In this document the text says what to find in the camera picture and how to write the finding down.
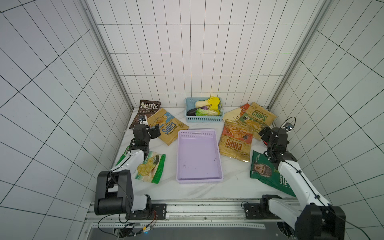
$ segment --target white tiled wall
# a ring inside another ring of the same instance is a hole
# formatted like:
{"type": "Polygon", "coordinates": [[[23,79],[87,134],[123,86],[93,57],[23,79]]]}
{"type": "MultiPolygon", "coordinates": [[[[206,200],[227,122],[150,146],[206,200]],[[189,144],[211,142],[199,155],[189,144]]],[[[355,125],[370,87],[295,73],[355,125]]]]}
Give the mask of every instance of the white tiled wall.
{"type": "Polygon", "coordinates": [[[0,11],[0,238],[77,239],[128,103],[77,0],[0,11]]]}
{"type": "MultiPolygon", "coordinates": [[[[335,1],[272,108],[277,125],[296,116],[288,148],[371,239],[384,235],[383,5],[335,1]]],[[[350,239],[365,239],[346,228],[350,239]]]]}
{"type": "Polygon", "coordinates": [[[136,106],[267,106],[321,0],[87,0],[136,106]]]}

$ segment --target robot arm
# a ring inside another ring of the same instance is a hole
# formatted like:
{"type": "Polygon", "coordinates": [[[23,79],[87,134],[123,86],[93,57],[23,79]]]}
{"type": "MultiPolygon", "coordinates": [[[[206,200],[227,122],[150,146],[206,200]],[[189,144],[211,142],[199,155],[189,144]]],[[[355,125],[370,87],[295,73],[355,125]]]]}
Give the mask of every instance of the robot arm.
{"type": "Polygon", "coordinates": [[[159,126],[149,127],[136,124],[134,139],[126,150],[126,156],[109,171],[100,172],[97,177],[94,211],[96,215],[129,213],[145,210],[152,212],[148,195],[133,194],[131,175],[149,153],[149,141],[160,136],[159,126]]]}
{"type": "Polygon", "coordinates": [[[289,143],[287,132],[290,123],[283,128],[266,127],[259,135],[267,144],[264,155],[289,182],[300,209],[288,205],[275,195],[263,195],[259,209],[264,216],[278,216],[296,232],[299,240],[342,240],[344,239],[345,214],[340,207],[332,206],[313,186],[302,172],[296,158],[286,150],[289,143]]]}

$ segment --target face illustration on bag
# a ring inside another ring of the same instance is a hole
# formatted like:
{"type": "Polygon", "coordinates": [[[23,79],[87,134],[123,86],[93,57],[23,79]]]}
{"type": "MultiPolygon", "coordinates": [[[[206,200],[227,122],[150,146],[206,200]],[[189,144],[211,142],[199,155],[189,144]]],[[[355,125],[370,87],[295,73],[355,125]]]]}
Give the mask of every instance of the face illustration on bag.
{"type": "Polygon", "coordinates": [[[253,165],[253,171],[264,177],[272,176],[272,169],[265,164],[255,163],[253,165]]]}

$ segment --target brown chip bag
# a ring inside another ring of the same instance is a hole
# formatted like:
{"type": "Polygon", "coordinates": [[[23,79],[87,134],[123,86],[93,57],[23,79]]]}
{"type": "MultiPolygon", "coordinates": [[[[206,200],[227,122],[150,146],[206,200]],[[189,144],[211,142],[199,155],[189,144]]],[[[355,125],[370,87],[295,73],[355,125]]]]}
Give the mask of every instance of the brown chip bag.
{"type": "Polygon", "coordinates": [[[221,155],[249,162],[253,128],[226,120],[218,149],[221,155]]]}
{"type": "Polygon", "coordinates": [[[239,118],[238,122],[254,128],[253,137],[261,140],[259,132],[276,119],[276,115],[265,110],[257,103],[252,103],[245,113],[239,118]]]}
{"type": "Polygon", "coordinates": [[[139,111],[136,114],[135,119],[129,126],[129,128],[133,128],[134,125],[139,123],[139,116],[145,115],[147,118],[155,114],[161,108],[161,102],[150,101],[150,100],[140,100],[139,111]]]}
{"type": "Polygon", "coordinates": [[[153,127],[158,124],[160,128],[160,139],[167,145],[170,145],[177,139],[177,134],[180,130],[187,130],[189,127],[180,122],[172,114],[167,112],[164,108],[160,109],[148,118],[148,125],[153,127]]]}

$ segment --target mounting plate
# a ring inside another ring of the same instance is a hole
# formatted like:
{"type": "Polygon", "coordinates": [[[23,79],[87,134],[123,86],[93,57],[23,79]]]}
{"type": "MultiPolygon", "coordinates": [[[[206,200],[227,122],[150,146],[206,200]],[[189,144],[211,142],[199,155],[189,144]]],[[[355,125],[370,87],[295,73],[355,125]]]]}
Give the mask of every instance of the mounting plate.
{"type": "Polygon", "coordinates": [[[275,217],[263,217],[260,215],[258,207],[260,204],[243,204],[245,209],[245,218],[249,220],[260,220],[260,219],[280,219],[278,216],[275,217]]]}
{"type": "MultiPolygon", "coordinates": [[[[163,220],[166,218],[167,213],[167,205],[166,204],[152,204],[152,210],[156,211],[157,219],[163,220]]],[[[140,214],[135,214],[135,212],[131,212],[131,215],[129,217],[130,220],[152,220],[155,216],[155,213],[152,212],[150,216],[143,217],[140,214]]]]}

